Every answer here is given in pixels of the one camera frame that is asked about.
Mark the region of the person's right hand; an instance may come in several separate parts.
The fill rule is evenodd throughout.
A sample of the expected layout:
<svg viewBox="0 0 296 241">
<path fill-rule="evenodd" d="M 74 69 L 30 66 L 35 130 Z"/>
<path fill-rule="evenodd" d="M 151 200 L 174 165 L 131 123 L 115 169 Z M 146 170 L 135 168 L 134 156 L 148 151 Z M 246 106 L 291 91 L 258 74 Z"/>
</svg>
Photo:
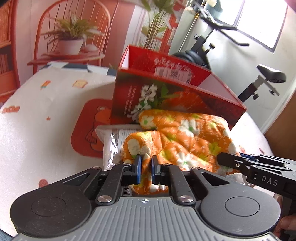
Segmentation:
<svg viewBox="0 0 296 241">
<path fill-rule="evenodd" d="M 286 230 L 290 232 L 295 232 L 295 200 L 291 202 L 292 213 L 288 215 L 285 213 L 287 211 L 288 199 L 283 198 L 279 194 L 274 194 L 274 199 L 278 202 L 281 207 L 281 216 L 278 224 L 274 229 L 274 234 L 280 237 Z"/>
</svg>

